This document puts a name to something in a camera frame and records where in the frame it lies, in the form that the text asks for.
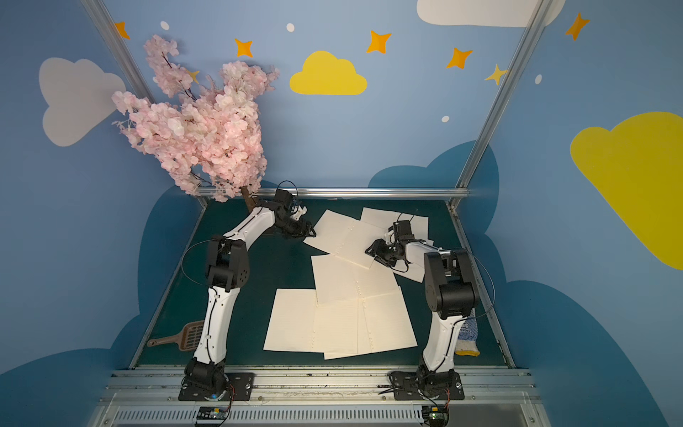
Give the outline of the green cover notebook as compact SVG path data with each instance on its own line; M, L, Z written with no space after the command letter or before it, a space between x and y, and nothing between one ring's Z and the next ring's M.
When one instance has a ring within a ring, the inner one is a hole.
M369 268L333 254L311 257L318 304L387 295L398 289L393 272L377 262Z

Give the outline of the yellow cover notebook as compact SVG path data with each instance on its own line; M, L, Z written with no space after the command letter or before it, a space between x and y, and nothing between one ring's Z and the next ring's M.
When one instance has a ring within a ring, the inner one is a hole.
M386 233L377 226L330 210L323 213L314 231L316 236L306 238L305 244L366 269L374 262L366 249Z

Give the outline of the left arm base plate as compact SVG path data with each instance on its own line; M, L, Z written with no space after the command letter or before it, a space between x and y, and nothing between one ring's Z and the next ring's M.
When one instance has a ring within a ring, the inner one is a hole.
M179 401L249 401L254 388L254 373L213 373L207 377L185 376Z

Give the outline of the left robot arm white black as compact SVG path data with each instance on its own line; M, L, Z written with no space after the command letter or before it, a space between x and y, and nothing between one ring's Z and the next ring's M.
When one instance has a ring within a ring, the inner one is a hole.
M208 304L199 344L184 371L179 399L220 400L229 391L225 375L229 324L240 290L250 276L248 251L269 229L293 238L314 237L303 206L280 202L258 206L234 229L209 241L206 281Z

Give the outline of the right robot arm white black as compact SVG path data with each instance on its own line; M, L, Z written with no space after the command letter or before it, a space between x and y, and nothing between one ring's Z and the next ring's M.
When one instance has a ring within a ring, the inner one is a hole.
M434 394L452 387L458 337L480 303L470 254L464 249L440 249L420 240L389 245L381 238L365 254L386 267L393 268L403 261L408 267L424 271L425 298L432 312L429 340L416 373L394 375L403 383L400 388Z

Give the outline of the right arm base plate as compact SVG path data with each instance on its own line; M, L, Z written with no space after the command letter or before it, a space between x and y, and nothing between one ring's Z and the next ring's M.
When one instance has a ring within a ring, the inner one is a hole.
M388 375L395 400L464 400L464 386L453 369L442 373L392 371Z

